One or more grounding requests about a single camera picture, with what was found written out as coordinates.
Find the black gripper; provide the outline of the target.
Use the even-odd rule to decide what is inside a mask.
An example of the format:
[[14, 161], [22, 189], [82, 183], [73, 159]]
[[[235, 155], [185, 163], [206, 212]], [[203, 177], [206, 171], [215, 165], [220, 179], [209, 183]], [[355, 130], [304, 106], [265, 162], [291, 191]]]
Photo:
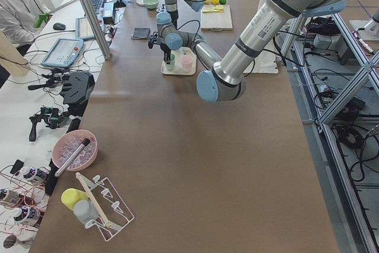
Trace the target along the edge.
[[163, 60], [165, 63], [169, 64], [171, 61], [171, 49], [167, 46], [167, 44], [162, 40], [162, 38], [158, 35], [157, 31], [154, 31], [148, 40], [148, 48], [153, 49], [154, 45], [158, 45], [163, 51]]

